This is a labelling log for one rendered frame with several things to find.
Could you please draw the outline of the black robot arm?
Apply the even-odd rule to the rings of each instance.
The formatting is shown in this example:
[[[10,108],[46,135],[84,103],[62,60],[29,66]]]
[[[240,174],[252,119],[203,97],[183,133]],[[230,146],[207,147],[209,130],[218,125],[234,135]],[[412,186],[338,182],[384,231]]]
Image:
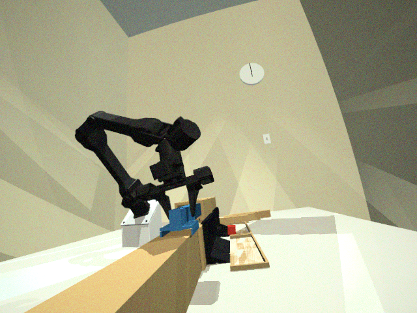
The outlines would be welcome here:
[[[119,185],[122,196],[121,205],[130,209],[134,218],[148,215],[150,204],[136,198],[136,188],[143,185],[139,179],[130,177],[113,151],[108,147],[108,137],[104,130],[110,130],[129,136],[135,142],[150,147],[158,144],[155,151],[160,159],[170,155],[169,159],[149,166],[153,179],[162,183],[163,177],[172,173],[182,175],[183,162],[180,151],[186,150],[200,136],[199,127],[189,119],[178,117],[173,124],[161,122],[156,118],[132,119],[105,111],[98,111],[88,116],[76,129],[76,140],[88,150],[94,151],[107,171]]]

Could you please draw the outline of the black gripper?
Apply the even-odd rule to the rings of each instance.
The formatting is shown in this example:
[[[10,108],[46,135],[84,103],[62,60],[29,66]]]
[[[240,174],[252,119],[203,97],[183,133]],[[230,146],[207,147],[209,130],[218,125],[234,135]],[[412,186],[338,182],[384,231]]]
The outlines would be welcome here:
[[[186,177],[184,165],[180,168],[182,170],[182,175],[177,174],[176,172],[167,175],[163,177],[164,183],[162,185],[147,183],[145,185],[138,186],[136,188],[136,198],[144,201],[157,200],[169,219],[169,210],[172,210],[171,202],[169,196],[166,195],[165,192],[166,190],[169,191],[186,185],[190,212],[191,216],[194,217],[197,196],[199,194],[199,190],[203,188],[201,185],[213,183],[213,174],[208,166],[204,166],[202,168],[195,169],[193,171],[193,175]]]

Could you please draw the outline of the red cube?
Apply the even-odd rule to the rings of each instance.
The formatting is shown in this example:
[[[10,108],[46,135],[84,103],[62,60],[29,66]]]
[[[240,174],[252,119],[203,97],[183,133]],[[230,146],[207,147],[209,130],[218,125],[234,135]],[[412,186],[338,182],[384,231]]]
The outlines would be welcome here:
[[[235,225],[227,225],[227,234],[228,235],[236,234],[236,226]]]

